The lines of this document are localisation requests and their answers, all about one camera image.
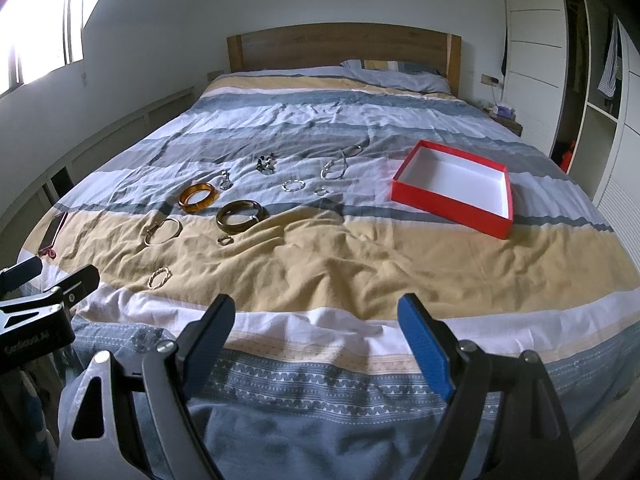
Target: bed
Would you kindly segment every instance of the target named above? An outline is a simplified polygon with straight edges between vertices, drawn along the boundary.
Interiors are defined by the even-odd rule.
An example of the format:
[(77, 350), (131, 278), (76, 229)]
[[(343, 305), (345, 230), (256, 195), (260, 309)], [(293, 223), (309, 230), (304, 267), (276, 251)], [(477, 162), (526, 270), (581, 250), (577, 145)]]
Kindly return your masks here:
[[(34, 229), (20, 259), (35, 254), (53, 215), (69, 213), (57, 259), (44, 256), (25, 292), (98, 267), (100, 287), (72, 320), (84, 366), (100, 349), (142, 352), (175, 337), (229, 294), (236, 324), (190, 412), (227, 478), (265, 480), (409, 477), (445, 409), (396, 321), (397, 300), (415, 292), (459, 339), (493, 353), (539, 352), (581, 476), (594, 478), (640, 409), (640, 276), (578, 186), (455, 97), (461, 45), (452, 34), (372, 23), (228, 38), (232, 73), (84, 179)], [(433, 74), (341, 67), (347, 59), (425, 63), (450, 92)], [(389, 199), (391, 177), (421, 139), (507, 166), (507, 240)], [(344, 176), (323, 180), (324, 165), (350, 146), (362, 152)], [(256, 158), (271, 153), (275, 172), (258, 172)], [(218, 187), (222, 170), (233, 186), (197, 214), (181, 211), (180, 192)], [(294, 179), (305, 187), (283, 191)], [(215, 215), (239, 199), (259, 202), (268, 218), (220, 246)], [(146, 230), (167, 216), (180, 234), (146, 247)], [(159, 267), (172, 276), (148, 290)], [(482, 465), (497, 403), (487, 397), (466, 478)], [(140, 421), (149, 424), (143, 403)], [(148, 450), (162, 476), (158, 447)]]

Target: wall socket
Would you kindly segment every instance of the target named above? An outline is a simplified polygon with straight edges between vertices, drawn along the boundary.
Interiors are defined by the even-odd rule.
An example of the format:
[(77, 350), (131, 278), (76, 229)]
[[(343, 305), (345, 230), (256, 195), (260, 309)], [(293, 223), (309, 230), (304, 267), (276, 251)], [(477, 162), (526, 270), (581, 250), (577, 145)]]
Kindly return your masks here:
[(213, 70), (212, 72), (207, 72), (207, 82), (211, 83), (215, 78), (217, 78), (219, 75), (222, 75), (223, 73), (224, 70)]
[(487, 75), (487, 74), (482, 74), (482, 77), (480, 78), (480, 82), (483, 85), (489, 85), (489, 86), (496, 86), (500, 84), (499, 79), (495, 77), (491, 77), (490, 75)]

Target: amber bangle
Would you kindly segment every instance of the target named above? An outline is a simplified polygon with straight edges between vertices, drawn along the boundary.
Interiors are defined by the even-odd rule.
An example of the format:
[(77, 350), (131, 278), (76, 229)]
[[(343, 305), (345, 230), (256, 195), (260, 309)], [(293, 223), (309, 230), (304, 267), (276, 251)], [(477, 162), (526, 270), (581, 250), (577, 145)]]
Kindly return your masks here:
[[(189, 199), (199, 191), (209, 191), (209, 194), (199, 202), (189, 204)], [(180, 193), (178, 204), (185, 213), (197, 213), (201, 209), (204, 209), (207, 206), (213, 204), (217, 198), (218, 192), (216, 191), (216, 188), (208, 182), (201, 182), (199, 184), (193, 184), (193, 186), (189, 186), (182, 193)]]
[[(225, 224), (223, 222), (227, 215), (244, 211), (246, 209), (256, 210), (255, 215), (249, 218), (246, 222), (239, 224)], [(265, 217), (266, 213), (264, 209), (257, 202), (254, 202), (253, 200), (236, 200), (235, 202), (229, 202), (220, 211), (218, 211), (218, 214), (216, 215), (216, 223), (226, 234), (237, 235), (239, 233), (244, 233), (249, 227), (253, 227), (258, 222), (264, 220)]]

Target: bed sheet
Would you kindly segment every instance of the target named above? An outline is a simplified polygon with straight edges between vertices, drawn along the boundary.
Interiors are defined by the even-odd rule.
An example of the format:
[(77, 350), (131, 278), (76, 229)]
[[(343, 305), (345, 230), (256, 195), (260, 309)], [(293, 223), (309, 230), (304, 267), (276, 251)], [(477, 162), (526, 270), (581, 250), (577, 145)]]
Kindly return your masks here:
[[(58, 258), (45, 258), (28, 288), (98, 267), (100, 287), (74, 317), (85, 363), (103, 348), (143, 351), (199, 319), (218, 292), (234, 298), (234, 329), (191, 405), (229, 478), (408, 478), (445, 405), (398, 327), (406, 292), (487, 352), (539, 352), (576, 438), (636, 378), (640, 277), (588, 197), (481, 111), (445, 93), (385, 86), (370, 72), (217, 79), (190, 110), (76, 186), (21, 253), (33, 254), (50, 218), (69, 211)], [(389, 199), (391, 177), (421, 139), (507, 166), (508, 240)], [(355, 144), (363, 150), (344, 177), (321, 179), (339, 149)], [(255, 158), (272, 152), (276, 171), (265, 176)], [(184, 214), (181, 190), (216, 185), (221, 170), (234, 186)], [(283, 192), (292, 178), (305, 188)], [(318, 186), (328, 194), (316, 195)], [(215, 214), (243, 198), (269, 217), (223, 248)], [(167, 215), (180, 219), (181, 234), (146, 248), (146, 229)], [(147, 290), (162, 266), (172, 277)], [(470, 478), (497, 402), (488, 396)]]

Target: screw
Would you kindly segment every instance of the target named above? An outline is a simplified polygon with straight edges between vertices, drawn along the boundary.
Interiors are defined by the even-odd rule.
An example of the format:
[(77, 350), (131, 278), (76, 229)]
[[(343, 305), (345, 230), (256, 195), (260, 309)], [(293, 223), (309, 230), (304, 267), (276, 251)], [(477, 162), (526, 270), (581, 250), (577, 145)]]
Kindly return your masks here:
[(540, 360), (540, 356), (533, 350), (525, 350), (522, 355), (527, 363), (537, 363)]
[(94, 355), (94, 361), (101, 364), (105, 363), (109, 360), (109, 352), (106, 350), (100, 350), (96, 355)]
[(165, 354), (170, 352), (175, 347), (175, 343), (166, 339), (165, 341), (161, 341), (156, 345), (156, 350), (158, 350), (161, 354)]
[(462, 340), (460, 341), (460, 349), (463, 352), (475, 352), (476, 350), (478, 350), (478, 345), (473, 341)]

